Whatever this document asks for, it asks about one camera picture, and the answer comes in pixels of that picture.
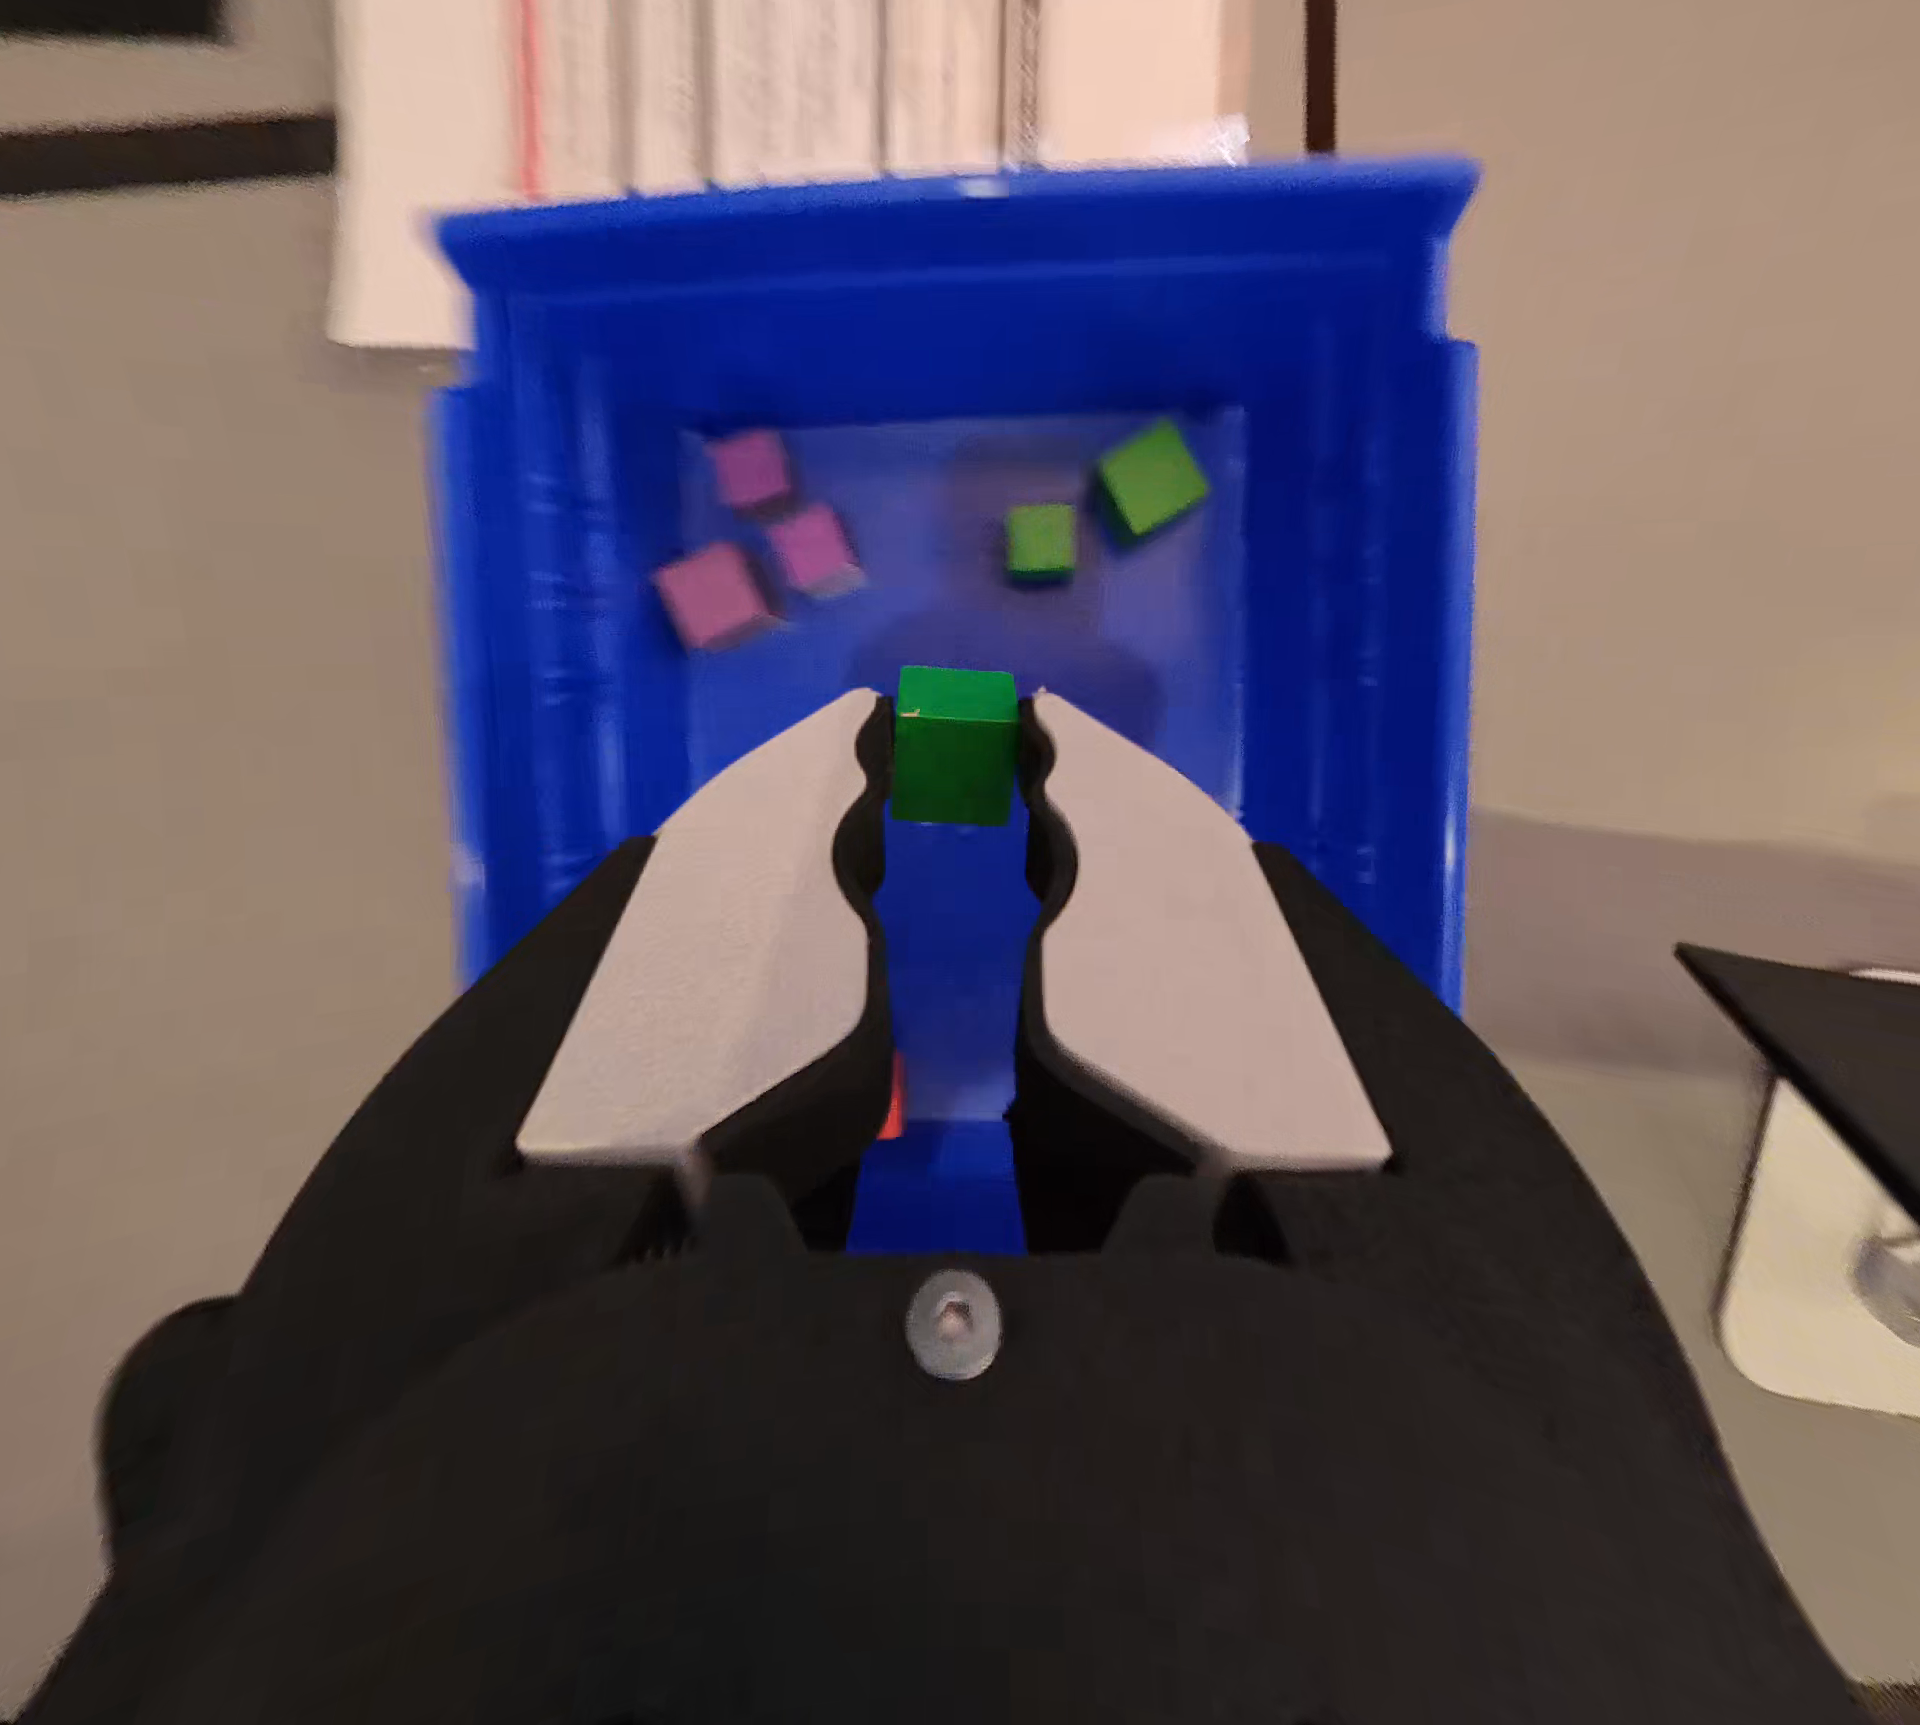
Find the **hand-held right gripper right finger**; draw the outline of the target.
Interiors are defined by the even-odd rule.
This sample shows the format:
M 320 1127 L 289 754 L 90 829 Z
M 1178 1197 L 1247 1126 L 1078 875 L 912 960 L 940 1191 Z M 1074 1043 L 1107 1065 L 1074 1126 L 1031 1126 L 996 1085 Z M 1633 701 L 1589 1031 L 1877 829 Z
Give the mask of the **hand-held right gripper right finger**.
M 1068 699 L 1019 707 L 1012 1158 L 1023 1238 L 1106 1238 L 1147 1180 L 1375 1176 L 1390 1137 L 1256 843 Z

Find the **purple wooden cube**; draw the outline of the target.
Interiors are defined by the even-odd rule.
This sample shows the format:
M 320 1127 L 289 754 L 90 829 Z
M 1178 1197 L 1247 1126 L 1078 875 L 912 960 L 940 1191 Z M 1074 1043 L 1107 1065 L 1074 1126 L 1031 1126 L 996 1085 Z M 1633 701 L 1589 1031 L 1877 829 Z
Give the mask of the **purple wooden cube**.
M 782 434 L 769 427 L 710 436 L 703 454 L 727 513 L 763 516 L 785 510 L 797 495 Z
M 780 621 L 749 552 L 735 541 L 710 541 L 659 563 L 652 592 L 686 654 L 713 654 L 762 637 Z
M 866 573 L 839 515 L 823 500 L 795 505 L 763 524 L 780 582 L 811 603 L 858 591 Z

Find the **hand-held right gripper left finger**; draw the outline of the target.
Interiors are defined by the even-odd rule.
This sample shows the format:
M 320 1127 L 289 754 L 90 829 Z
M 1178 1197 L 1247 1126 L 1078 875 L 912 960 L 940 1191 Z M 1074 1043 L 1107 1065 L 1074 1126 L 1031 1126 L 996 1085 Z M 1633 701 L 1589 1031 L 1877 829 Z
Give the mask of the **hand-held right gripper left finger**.
M 898 1049 L 878 890 L 893 704 L 853 689 L 746 752 L 645 844 L 515 1133 L 535 1170 L 756 1178 L 851 1242 Z

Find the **blue plastic bin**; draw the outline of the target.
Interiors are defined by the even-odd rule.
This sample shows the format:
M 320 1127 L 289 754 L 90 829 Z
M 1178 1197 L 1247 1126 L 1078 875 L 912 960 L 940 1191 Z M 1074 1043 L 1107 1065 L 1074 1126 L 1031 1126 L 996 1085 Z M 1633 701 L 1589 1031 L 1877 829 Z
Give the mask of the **blue plastic bin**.
M 738 1184 L 535 1170 L 515 1133 L 662 823 L 727 764 L 905 664 L 1003 671 L 1159 756 L 1250 834 L 1390 1137 L 1375 1176 L 1139 1184 L 1106 1238 L 1025 1238 L 1014 1036 L 1039 906 L 1018 786 L 1000 829 L 898 823 L 876 892 L 905 1126 L 873 1144 L 845 1248 L 1093 1254 L 1171 1197 L 1247 1220 L 1265 1186 L 1375 1194 L 1459 1133 L 1427 1024 L 1475 1065 L 1461 977 L 1475 352 L 1444 329 L 1468 165 L 885 179 L 443 220 L 472 295 L 442 397 L 447 731 L 482 981 L 472 1060 L 491 1210 L 674 1249 Z M 1096 458 L 1171 417 L 1207 505 L 1121 549 Z M 703 440 L 775 429 L 788 507 L 829 505 L 862 588 L 782 585 Z M 1072 502 L 1066 585 L 1001 570 L 1009 507 Z M 686 654 L 652 570 L 710 541 L 780 621 Z

